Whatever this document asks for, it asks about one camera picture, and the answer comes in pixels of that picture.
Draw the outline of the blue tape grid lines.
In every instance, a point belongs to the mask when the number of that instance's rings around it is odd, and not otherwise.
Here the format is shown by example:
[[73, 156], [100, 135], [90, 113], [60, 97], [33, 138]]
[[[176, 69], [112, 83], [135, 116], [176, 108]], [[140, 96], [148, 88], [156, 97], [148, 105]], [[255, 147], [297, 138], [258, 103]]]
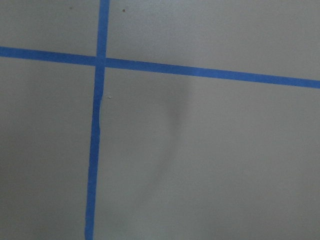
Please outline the blue tape grid lines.
[[64, 63], [81, 66], [93, 66], [95, 68], [84, 225], [84, 238], [86, 240], [92, 240], [94, 238], [96, 192], [101, 134], [100, 111], [104, 93], [106, 68], [204, 77], [213, 79], [235, 80], [244, 82], [255, 82], [312, 89], [318, 89], [320, 87], [319, 80], [313, 79], [109, 58], [107, 57], [106, 53], [108, 43], [109, 11], [110, 1], [101, 0], [99, 2], [97, 43], [95, 56], [24, 49], [7, 46], [2, 46], [0, 48], [0, 55], [4, 58]]

